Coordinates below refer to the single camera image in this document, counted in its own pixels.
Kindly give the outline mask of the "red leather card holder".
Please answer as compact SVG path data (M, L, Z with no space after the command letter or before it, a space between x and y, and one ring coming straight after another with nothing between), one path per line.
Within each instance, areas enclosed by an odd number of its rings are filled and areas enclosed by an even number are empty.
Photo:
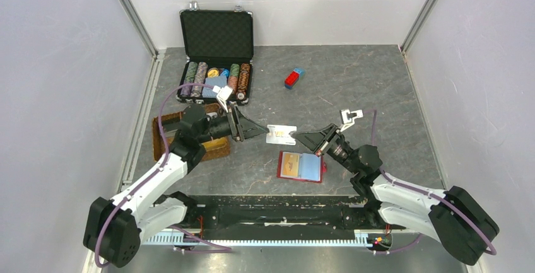
M323 174L327 170L327 166L324 163L322 156L318 157L315 154L310 153L299 153L300 155L300 164L299 164L299 176L297 178L284 178L288 180L296 180L302 182L312 182L312 183L322 183ZM278 175L279 171L279 159L278 159L278 170L276 176L282 178Z

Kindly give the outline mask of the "orange VIP card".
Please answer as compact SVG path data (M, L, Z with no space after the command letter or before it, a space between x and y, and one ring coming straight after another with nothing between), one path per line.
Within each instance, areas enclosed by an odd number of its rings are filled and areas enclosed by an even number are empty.
M222 137L219 139L213 139L208 142L204 142L203 146L207 151L212 151L216 149L226 148L229 145L228 139L226 137Z

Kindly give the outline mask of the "white VIP card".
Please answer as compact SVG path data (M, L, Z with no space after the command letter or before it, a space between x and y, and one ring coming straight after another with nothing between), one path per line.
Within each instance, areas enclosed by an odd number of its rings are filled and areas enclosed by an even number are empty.
M266 143L294 146L297 142L291 136L297 131L293 125L267 125L269 132L266 134Z

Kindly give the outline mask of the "gold card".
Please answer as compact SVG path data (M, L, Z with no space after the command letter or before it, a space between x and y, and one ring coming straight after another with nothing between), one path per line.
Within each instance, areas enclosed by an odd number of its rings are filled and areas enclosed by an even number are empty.
M300 155L298 153L282 152L279 157L278 175L282 178L297 178L299 164Z

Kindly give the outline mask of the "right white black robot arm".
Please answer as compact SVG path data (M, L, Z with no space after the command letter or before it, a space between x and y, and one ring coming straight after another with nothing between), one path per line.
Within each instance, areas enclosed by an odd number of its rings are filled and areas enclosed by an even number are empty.
M433 189L395 178L384 171L377 146L351 147L334 124L319 131L292 132L291 137L353 174L354 190L367 199L364 218L369 226L411 229L441 243L466 265L475 265L483 254L496 255L492 241L500 229L464 188Z

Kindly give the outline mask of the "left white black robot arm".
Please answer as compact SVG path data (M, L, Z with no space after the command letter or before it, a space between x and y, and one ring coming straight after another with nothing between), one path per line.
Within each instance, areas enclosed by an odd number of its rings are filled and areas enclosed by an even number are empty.
M142 243L175 224L193 226L198 219L194 201L184 194L165 196L166 190L190 173L206 154L204 142L230 136L244 141L269 133L269 129L243 115L236 105L210 117L202 105L183 112L171 145L141 178L111 199L99 197L88 213L83 246L95 254L95 263L123 267Z

